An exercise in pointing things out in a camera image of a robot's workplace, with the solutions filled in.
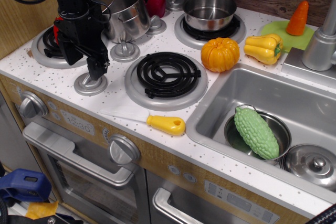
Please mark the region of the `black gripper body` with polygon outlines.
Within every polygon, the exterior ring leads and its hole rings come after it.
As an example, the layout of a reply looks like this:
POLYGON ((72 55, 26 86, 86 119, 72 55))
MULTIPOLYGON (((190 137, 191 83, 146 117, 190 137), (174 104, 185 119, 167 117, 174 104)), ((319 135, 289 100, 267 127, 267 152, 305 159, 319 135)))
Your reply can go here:
POLYGON ((69 65, 87 56, 97 65, 108 65, 107 49, 101 34, 107 22, 102 11, 107 4, 102 1, 58 1, 60 20, 54 21, 58 28, 59 48, 69 65))

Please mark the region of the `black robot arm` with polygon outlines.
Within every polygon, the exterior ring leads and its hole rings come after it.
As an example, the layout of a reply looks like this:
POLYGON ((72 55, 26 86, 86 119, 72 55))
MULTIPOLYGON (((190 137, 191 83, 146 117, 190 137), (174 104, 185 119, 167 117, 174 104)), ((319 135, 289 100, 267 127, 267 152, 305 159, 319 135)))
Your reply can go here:
POLYGON ((97 0, 57 0, 60 19, 54 21, 58 28, 58 46, 69 65, 83 56, 92 80, 98 80, 109 65, 108 51, 101 35, 106 22, 97 0))

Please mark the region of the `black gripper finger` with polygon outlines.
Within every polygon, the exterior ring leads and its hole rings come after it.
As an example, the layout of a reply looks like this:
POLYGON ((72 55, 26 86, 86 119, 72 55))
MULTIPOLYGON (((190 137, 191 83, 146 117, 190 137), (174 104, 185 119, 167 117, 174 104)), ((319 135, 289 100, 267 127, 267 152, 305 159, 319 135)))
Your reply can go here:
POLYGON ((108 66, 110 65, 107 55, 99 56, 98 58, 88 57, 87 65, 89 75, 92 80, 98 80, 107 73, 108 66))

